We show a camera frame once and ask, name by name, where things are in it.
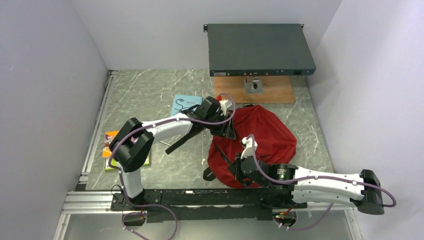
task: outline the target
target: light blue book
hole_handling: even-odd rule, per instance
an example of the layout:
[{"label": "light blue book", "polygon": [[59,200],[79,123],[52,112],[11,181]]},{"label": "light blue book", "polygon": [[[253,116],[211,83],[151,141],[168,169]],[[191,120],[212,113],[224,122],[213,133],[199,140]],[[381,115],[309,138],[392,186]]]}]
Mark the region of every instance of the light blue book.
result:
[{"label": "light blue book", "polygon": [[181,110],[186,110],[193,105],[201,104],[202,97],[201,96],[189,96],[189,95],[175,95],[173,98],[172,109],[171,109],[171,117],[175,116]]}]

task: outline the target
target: wooden board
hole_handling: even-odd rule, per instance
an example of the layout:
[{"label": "wooden board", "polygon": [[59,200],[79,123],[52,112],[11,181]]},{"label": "wooden board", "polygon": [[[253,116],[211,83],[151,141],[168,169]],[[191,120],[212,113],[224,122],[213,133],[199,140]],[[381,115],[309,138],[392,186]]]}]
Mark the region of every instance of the wooden board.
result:
[{"label": "wooden board", "polygon": [[295,102],[288,76],[261,76],[263,93],[247,94],[245,76],[215,76],[213,90],[216,95],[228,93],[238,104],[292,104]]}]

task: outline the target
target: book cover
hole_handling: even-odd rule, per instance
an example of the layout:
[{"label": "book cover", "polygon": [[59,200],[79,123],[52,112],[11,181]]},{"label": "book cover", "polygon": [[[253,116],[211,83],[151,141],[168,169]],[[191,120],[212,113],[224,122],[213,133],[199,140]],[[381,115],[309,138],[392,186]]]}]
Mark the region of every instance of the book cover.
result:
[{"label": "book cover", "polygon": [[201,96],[190,96],[190,95],[175,95],[173,98],[172,109],[171,109],[171,117],[175,116],[181,110],[186,110],[193,105],[201,104],[202,97]]},{"label": "book cover", "polygon": [[[109,157],[111,156],[112,152],[109,149],[109,145],[111,144],[112,140],[115,138],[115,136],[118,134],[119,131],[107,131],[106,132],[106,136],[104,138],[104,143],[103,143],[103,151],[101,153],[101,156],[103,158],[105,158],[104,160],[104,170],[105,171],[111,171],[111,170],[115,170],[114,168],[112,168],[111,166],[109,166],[108,161],[109,161]],[[136,143],[138,140],[138,138],[134,138],[131,137],[131,141],[133,143]],[[118,166],[118,163],[115,161],[115,159],[112,159],[111,164],[115,167]],[[149,155],[147,156],[146,161],[143,164],[143,167],[146,166],[150,166],[150,152]]]}]

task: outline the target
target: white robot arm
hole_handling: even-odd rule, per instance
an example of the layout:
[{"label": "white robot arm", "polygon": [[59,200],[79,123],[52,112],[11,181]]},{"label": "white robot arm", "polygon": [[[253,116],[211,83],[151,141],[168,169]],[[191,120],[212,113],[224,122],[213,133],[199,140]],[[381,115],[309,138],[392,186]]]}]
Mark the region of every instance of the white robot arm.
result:
[{"label": "white robot arm", "polygon": [[119,168],[122,170],[123,185],[128,197],[131,199],[136,198],[144,190],[141,182],[140,168],[146,161],[147,154],[153,144],[174,136],[182,135],[183,137],[179,141],[166,150],[166,153],[170,154],[188,139],[200,133],[204,128],[209,128],[215,135],[231,134],[231,131],[233,131],[234,134],[234,130],[231,130],[231,123],[224,126],[210,126],[196,122],[193,123],[187,120],[194,119],[207,122],[219,122],[225,118],[227,110],[231,106],[232,102],[229,100],[224,99],[217,101],[212,97],[208,97],[201,105],[197,106],[196,109],[188,109],[172,117],[144,122],[139,122],[136,118],[128,120],[111,142],[111,150],[115,148],[118,141],[122,140],[125,135],[134,129],[152,126],[135,136],[138,138],[136,143],[132,143],[128,140],[125,141],[115,154]]},{"label": "white robot arm", "polygon": [[[239,158],[239,166],[243,173],[243,177],[252,179],[255,182],[262,183],[265,187],[269,178],[264,177],[268,172],[273,175],[274,179],[290,182],[291,179],[301,179],[295,182],[291,191],[292,200],[297,204],[315,202],[315,203],[335,203],[343,204],[351,207],[357,207],[359,211],[367,214],[380,215],[384,213],[383,200],[380,190],[380,181],[371,170],[362,170],[360,174],[337,174],[322,171],[310,170],[300,166],[290,164],[267,165],[257,159],[254,159],[258,144],[251,137],[244,137],[241,141],[244,151]],[[256,172],[256,164],[264,174]],[[377,187],[366,188],[364,185],[372,183]]]}]

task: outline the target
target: red bag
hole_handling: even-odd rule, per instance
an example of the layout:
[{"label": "red bag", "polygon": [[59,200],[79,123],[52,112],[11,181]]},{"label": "red bag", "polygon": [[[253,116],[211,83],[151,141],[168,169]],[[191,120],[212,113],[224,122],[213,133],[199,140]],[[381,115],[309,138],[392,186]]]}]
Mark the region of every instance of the red bag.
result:
[{"label": "red bag", "polygon": [[[207,158],[210,170],[223,184],[236,189],[244,188],[227,169],[229,164],[222,153],[231,163],[234,162],[236,154],[244,150],[240,141],[250,134],[254,135],[258,144],[256,157],[267,164],[287,164],[296,154],[295,136],[274,113],[262,106],[237,108],[232,120],[236,140],[214,136]],[[254,182],[249,187],[257,188],[259,185]]]}]

